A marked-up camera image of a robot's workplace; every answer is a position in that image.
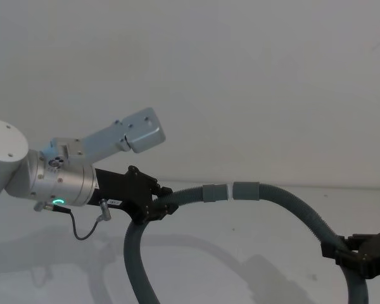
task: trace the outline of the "black mounting bracket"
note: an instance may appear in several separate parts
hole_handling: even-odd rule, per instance
[[[354,234],[340,237],[348,250],[339,250],[328,243],[321,243],[322,256],[332,258],[336,265],[354,270],[364,279],[380,276],[380,233]]]
[[[99,189],[96,189],[88,205],[99,205],[105,199],[109,208],[123,210],[129,214],[135,224],[152,220],[161,220],[167,214],[173,214],[178,205],[160,205],[153,201],[153,196],[161,198],[173,191],[161,187],[158,180],[129,166],[126,174],[96,169]]]

